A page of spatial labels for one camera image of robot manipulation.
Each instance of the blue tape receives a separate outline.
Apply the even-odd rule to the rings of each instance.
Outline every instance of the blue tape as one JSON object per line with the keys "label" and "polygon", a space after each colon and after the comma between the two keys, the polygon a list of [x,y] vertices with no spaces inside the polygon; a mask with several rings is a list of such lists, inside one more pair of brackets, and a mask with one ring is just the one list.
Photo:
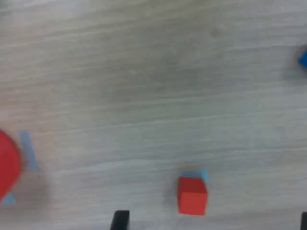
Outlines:
{"label": "blue tape", "polygon": [[12,192],[9,192],[2,200],[2,205],[15,205],[17,204],[16,199],[14,197],[14,194]]}
{"label": "blue tape", "polygon": [[28,163],[28,170],[38,171],[37,160],[32,146],[30,133],[28,131],[19,131],[19,136],[24,149],[24,155]]}
{"label": "blue tape", "polygon": [[181,177],[203,179],[206,184],[209,184],[209,171],[207,169],[183,171]]}

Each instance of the wood grain surface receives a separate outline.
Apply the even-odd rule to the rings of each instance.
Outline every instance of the wood grain surface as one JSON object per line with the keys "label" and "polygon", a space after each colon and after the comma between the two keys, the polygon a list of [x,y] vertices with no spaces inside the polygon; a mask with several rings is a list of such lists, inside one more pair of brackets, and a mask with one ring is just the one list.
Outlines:
{"label": "wood grain surface", "polygon": [[[304,0],[1,0],[0,126],[31,132],[2,230],[299,230]],[[177,212],[210,172],[205,217]]]}

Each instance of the light blue square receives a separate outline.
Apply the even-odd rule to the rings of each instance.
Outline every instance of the light blue square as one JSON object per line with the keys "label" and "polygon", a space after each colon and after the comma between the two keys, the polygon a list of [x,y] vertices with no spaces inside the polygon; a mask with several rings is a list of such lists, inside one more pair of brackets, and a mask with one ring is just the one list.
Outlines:
{"label": "light blue square", "polygon": [[181,177],[203,179],[209,184],[209,171],[207,169],[186,170],[181,173]]}
{"label": "light blue square", "polygon": [[2,200],[1,205],[15,205],[17,204],[14,194],[9,192]]}

